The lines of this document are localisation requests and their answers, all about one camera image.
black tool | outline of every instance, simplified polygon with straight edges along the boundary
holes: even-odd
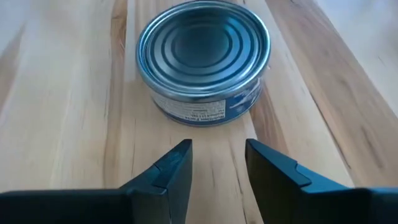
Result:
[[[119,189],[0,194],[0,223],[185,223],[192,141],[184,140]]]
[[[350,189],[254,139],[249,180],[264,223],[398,223],[398,189]]]

black plastic jaw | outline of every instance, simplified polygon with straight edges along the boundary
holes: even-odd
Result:
[[[183,140],[119,189],[0,194],[0,223],[185,223],[192,140]]]
[[[264,223],[398,223],[397,189],[350,189],[254,139],[249,180]]]

blue label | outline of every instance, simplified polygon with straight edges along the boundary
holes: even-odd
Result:
[[[245,113],[258,99],[261,79],[241,93],[212,103],[181,103],[154,96],[156,105],[170,118],[192,126],[211,126],[231,121]]]

tin can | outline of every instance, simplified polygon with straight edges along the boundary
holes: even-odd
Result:
[[[137,66],[170,118],[212,126],[245,113],[262,90],[271,42],[250,10],[193,1],[161,13],[142,31]]]

can rim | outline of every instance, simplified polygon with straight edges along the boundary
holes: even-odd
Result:
[[[255,66],[253,66],[249,75],[246,75],[243,80],[227,88],[212,91],[211,93],[189,93],[187,91],[178,91],[173,88],[167,88],[166,86],[162,85],[158,80],[154,79],[153,75],[149,73],[148,68],[144,66],[146,64],[146,45],[150,39],[151,34],[156,30],[156,28],[162,25],[163,21],[166,21],[167,19],[170,19],[171,17],[186,11],[187,8],[189,10],[193,10],[203,7],[223,7],[225,9],[231,9],[232,7],[233,9],[236,9],[239,12],[249,16],[251,19],[253,19],[258,28],[260,28],[261,31],[263,31],[264,33],[262,44],[264,45],[265,53],[261,53],[257,56],[258,61],[256,62]],[[148,25],[146,25],[145,29],[140,34],[139,41],[136,46],[136,63],[141,73],[141,77],[143,78],[145,83],[158,94],[177,101],[206,103],[211,101],[223,100],[225,98],[233,96],[242,91],[245,86],[248,86],[252,82],[255,82],[257,78],[262,75],[262,71],[269,61],[270,54],[271,40],[268,29],[263,21],[255,13],[245,7],[230,2],[198,0],[181,3],[174,7],[171,7],[170,9],[159,14],[157,17],[151,20]]]

